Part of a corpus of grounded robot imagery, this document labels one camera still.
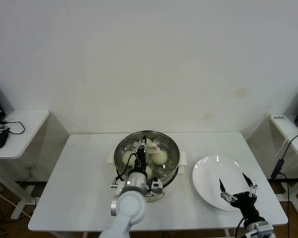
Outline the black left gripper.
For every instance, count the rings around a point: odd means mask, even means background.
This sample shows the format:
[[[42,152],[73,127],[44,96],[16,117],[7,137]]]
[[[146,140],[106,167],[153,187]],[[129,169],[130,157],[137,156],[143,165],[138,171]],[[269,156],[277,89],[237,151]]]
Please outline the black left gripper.
[[[136,152],[135,169],[140,173],[146,173],[147,168],[147,152],[146,149],[149,144],[149,138],[143,136],[139,141],[139,147]]]

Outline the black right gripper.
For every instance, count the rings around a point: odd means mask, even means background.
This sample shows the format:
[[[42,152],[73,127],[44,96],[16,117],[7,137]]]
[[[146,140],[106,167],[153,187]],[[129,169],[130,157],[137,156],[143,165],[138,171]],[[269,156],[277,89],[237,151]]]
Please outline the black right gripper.
[[[242,173],[242,175],[250,190],[231,195],[226,191],[224,184],[222,183],[221,179],[219,179],[221,198],[227,203],[231,204],[232,207],[238,208],[241,211],[243,218],[259,217],[259,212],[254,206],[257,200],[256,193],[258,185],[254,184],[245,173]]]

